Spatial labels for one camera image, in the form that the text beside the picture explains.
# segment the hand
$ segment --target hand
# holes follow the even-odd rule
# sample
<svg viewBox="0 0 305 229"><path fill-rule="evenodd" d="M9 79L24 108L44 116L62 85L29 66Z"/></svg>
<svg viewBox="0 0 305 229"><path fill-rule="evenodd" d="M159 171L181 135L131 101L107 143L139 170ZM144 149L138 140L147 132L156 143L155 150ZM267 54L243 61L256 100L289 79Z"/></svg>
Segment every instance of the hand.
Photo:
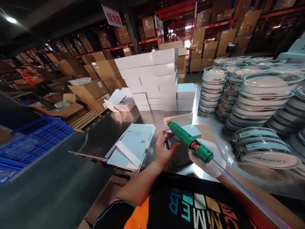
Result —
<svg viewBox="0 0 305 229"><path fill-rule="evenodd" d="M176 149L181 145L180 142L176 142L171 149L167 149L164 145L166 140L174 136L173 133L165 133L165 131L160 132L159 137L156 142L156 164L163 170L167 164L170 162L172 156L174 155Z"/></svg>
<svg viewBox="0 0 305 229"><path fill-rule="evenodd" d="M218 147L207 140L203 140L201 138L197 138L197 141L203 144L205 147L207 147L210 151L213 152L213 159L218 162L218 164L221 165L224 169L226 168L226 161L222 158L221 153L218 150ZM190 150L188 152L188 156L190 157L191 161L194 162L199 168L201 168L203 171L205 171L208 175L210 175L213 178L217 178L222 173L212 164L207 163L205 164L200 158L196 157L193 152Z"/></svg>

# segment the red sign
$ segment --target red sign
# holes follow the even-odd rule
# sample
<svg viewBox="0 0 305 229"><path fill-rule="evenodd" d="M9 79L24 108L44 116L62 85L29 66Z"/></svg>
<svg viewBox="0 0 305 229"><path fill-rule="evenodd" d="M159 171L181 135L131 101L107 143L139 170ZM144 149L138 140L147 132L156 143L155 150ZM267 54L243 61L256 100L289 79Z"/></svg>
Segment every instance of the red sign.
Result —
<svg viewBox="0 0 305 229"><path fill-rule="evenodd" d="M109 25L123 27L119 12L108 8L107 6L102 5L102 7Z"/></svg>

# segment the wooden pallet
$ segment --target wooden pallet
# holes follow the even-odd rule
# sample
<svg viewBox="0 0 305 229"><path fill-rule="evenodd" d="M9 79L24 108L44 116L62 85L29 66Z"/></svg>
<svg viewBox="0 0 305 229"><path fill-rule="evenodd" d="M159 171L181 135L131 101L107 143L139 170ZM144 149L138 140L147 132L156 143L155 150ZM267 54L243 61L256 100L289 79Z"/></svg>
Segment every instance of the wooden pallet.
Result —
<svg viewBox="0 0 305 229"><path fill-rule="evenodd" d="M103 115L101 115L101 113L102 111L88 111L69 126L77 132L86 132L96 123L101 121L109 113L109 110L104 111Z"/></svg>

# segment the ceiling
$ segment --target ceiling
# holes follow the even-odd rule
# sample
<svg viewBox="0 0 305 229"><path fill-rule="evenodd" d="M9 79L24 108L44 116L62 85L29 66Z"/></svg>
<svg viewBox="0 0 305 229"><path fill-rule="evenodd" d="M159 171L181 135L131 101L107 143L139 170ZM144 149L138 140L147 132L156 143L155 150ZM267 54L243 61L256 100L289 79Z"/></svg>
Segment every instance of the ceiling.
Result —
<svg viewBox="0 0 305 229"><path fill-rule="evenodd" d="M16 55L105 19L101 3L121 13L149 0L10 0L0 3L0 53ZM12 24L6 17L15 18Z"/></svg>

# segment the ceiling light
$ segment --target ceiling light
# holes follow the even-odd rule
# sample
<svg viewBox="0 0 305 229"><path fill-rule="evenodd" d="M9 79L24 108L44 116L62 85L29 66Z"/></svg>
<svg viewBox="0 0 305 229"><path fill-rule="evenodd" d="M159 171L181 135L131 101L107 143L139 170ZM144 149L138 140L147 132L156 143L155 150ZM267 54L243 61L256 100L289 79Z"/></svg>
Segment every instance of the ceiling light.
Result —
<svg viewBox="0 0 305 229"><path fill-rule="evenodd" d="M12 17L7 17L6 19L7 19L9 22L11 22L11 23L14 23L14 24L17 23L16 19L14 19L14 18L12 18Z"/></svg>

